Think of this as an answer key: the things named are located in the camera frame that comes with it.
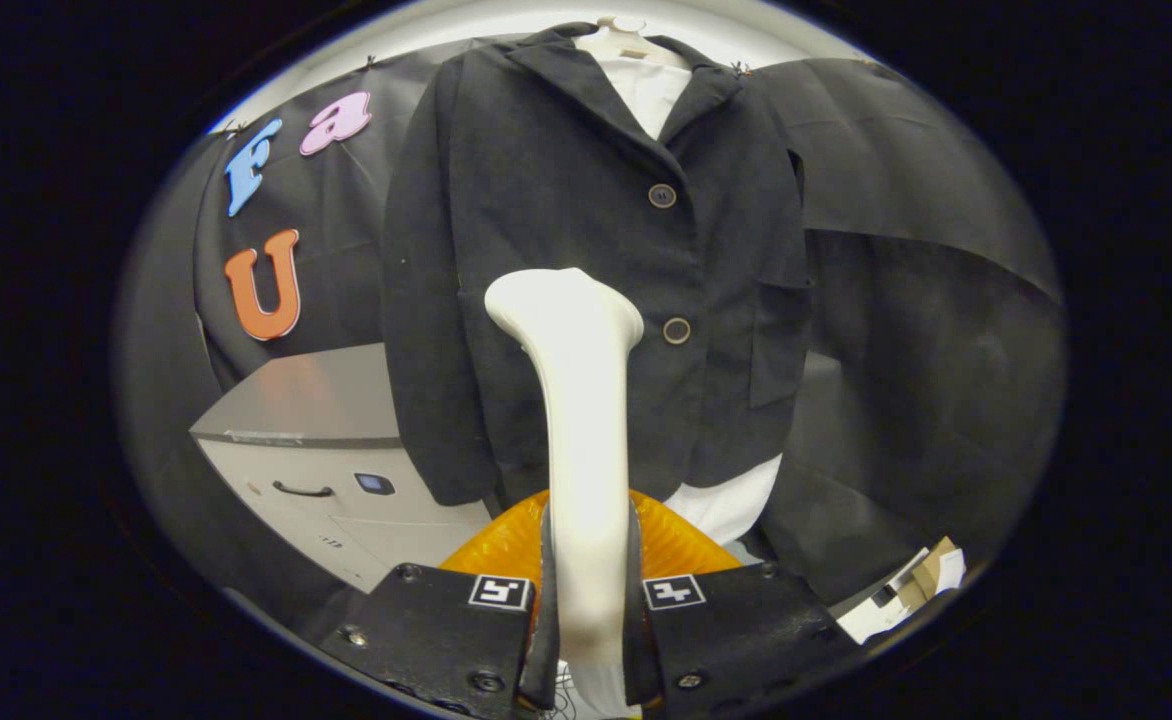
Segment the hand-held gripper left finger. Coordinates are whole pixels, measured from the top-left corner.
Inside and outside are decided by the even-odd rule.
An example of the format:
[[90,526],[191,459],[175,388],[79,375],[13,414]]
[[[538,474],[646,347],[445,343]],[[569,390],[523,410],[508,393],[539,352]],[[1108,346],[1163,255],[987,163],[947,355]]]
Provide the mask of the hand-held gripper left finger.
[[557,705],[557,578],[548,493],[504,511],[440,568],[403,562],[321,648],[372,682],[477,719]]

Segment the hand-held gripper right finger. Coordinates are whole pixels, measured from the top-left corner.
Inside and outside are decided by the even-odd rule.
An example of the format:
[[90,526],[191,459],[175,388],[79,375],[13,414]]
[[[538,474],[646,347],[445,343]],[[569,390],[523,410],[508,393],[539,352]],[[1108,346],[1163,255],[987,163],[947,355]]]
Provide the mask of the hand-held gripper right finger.
[[743,564],[654,498],[631,493],[624,700],[645,714],[752,714],[861,659],[800,575]]

